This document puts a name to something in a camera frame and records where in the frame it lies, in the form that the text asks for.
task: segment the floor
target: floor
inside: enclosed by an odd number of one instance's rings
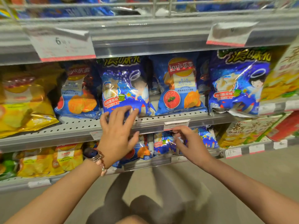
[[[299,202],[298,149],[293,146],[223,162]],[[0,194],[0,223],[45,189]],[[156,224],[263,223],[219,181],[190,162],[99,178],[65,223],[111,224],[129,210]]]

